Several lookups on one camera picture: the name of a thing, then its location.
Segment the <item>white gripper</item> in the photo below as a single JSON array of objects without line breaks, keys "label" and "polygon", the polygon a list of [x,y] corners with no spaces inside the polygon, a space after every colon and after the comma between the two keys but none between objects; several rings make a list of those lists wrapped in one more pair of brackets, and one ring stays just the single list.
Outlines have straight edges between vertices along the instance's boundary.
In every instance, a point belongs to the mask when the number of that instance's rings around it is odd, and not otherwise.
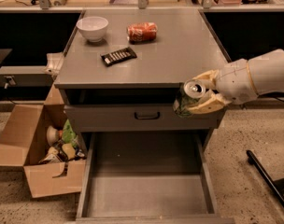
[{"label": "white gripper", "polygon": [[186,105],[191,114],[213,113],[230,103],[242,105],[258,97],[245,59],[227,63],[220,71],[206,71],[194,79],[201,81],[207,89],[216,89],[219,93],[207,91],[195,105]]}]

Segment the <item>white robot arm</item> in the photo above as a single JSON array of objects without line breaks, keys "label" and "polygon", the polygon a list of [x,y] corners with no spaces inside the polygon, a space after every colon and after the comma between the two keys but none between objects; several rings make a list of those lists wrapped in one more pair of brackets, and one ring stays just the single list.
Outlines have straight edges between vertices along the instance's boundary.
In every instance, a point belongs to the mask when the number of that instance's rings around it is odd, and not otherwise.
[{"label": "white robot arm", "polygon": [[191,114],[212,113],[229,104],[242,105],[264,94],[284,92],[284,50],[239,59],[194,79],[205,85],[207,93],[195,105],[185,105]]}]

